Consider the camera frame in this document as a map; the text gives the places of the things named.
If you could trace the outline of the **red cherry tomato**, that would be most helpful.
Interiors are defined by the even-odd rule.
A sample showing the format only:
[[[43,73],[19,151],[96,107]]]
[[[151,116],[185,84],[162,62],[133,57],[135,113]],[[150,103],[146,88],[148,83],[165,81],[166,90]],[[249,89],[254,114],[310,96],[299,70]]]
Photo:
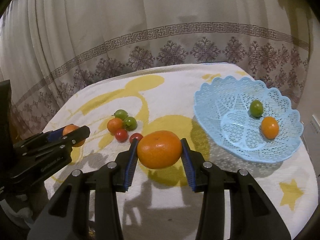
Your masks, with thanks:
[[[118,142],[125,142],[129,137],[128,132],[123,128],[116,130],[114,136]]]
[[[140,141],[142,138],[143,136],[140,133],[133,133],[129,138],[129,141],[132,143],[134,140]]]

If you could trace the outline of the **small orange tomato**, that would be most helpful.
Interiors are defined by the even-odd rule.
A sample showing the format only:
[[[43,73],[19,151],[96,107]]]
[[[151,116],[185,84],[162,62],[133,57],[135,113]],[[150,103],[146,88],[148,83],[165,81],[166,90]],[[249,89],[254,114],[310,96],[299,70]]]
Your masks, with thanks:
[[[117,130],[121,129],[123,127],[123,120],[120,118],[113,118],[108,121],[107,123],[107,129],[111,134],[116,133]]]

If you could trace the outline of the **large orange tangerine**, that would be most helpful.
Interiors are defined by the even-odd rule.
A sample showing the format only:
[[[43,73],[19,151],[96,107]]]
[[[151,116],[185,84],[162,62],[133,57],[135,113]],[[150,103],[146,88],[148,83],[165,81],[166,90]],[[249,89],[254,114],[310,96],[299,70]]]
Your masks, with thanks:
[[[153,170],[174,165],[182,154],[182,143],[171,131],[155,131],[138,143],[137,155],[143,166]]]

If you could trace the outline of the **green tomato with stem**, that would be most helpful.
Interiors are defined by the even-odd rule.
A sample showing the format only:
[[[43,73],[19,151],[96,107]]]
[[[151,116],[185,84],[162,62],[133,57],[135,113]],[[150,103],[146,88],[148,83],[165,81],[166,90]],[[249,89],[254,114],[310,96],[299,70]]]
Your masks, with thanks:
[[[114,112],[113,116],[115,118],[119,118],[121,120],[125,120],[129,115],[127,113],[127,111],[123,110],[123,109],[118,109]]]

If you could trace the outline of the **white yellow patterned towel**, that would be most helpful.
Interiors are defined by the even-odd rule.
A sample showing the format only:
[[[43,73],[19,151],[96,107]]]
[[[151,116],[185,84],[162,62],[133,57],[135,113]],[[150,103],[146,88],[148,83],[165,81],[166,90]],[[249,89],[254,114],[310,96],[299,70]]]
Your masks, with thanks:
[[[194,239],[202,198],[188,186],[178,155],[181,139],[219,168],[235,172],[245,168],[258,181],[295,237],[318,204],[316,175],[304,146],[286,161],[257,164],[243,161],[220,148],[194,116],[194,94],[215,77],[246,76],[232,64],[184,64],[145,69],[106,79],[87,87],[69,85],[62,90],[66,103],[46,126],[54,130],[69,124],[88,126],[89,138],[71,153],[72,162],[45,181],[52,196],[76,169],[90,172],[114,161],[130,142],[117,139],[107,123],[123,109],[136,120],[136,132],[148,149],[140,159],[132,186],[117,195],[125,239]]]

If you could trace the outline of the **light blue lace plastic basket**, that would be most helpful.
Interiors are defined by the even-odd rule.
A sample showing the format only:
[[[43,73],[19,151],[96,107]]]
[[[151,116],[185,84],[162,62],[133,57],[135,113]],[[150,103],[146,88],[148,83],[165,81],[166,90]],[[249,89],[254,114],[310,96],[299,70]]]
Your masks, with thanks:
[[[263,104],[259,118],[250,115],[253,100]],[[194,95],[194,114],[217,145],[246,161],[279,163],[300,147],[303,125],[299,111],[292,108],[288,97],[277,88],[267,88],[263,81],[227,76],[203,83]],[[275,139],[262,134],[261,122],[267,116],[278,122]]]

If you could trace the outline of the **orange kumquat in basket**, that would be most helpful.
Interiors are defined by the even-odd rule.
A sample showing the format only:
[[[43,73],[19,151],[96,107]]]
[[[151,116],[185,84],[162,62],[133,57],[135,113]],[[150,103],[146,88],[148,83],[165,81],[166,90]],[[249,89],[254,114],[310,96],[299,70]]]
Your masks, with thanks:
[[[275,118],[267,116],[261,122],[262,134],[267,139],[275,139],[279,133],[279,125]]]

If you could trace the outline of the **green tomato in basket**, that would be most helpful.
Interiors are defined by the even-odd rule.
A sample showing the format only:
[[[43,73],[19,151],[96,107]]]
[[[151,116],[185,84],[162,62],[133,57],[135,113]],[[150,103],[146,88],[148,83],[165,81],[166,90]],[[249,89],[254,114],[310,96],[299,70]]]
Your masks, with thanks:
[[[264,112],[263,104],[259,100],[253,100],[249,106],[250,115],[259,118]]]

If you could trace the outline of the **beige patterned curtain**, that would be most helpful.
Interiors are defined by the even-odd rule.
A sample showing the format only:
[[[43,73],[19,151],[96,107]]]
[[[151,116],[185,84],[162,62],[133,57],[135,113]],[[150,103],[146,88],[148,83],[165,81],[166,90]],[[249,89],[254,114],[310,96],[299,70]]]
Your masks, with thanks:
[[[305,0],[10,0],[1,16],[1,79],[14,135],[44,129],[83,88],[184,63],[228,62],[294,107],[310,60]]]

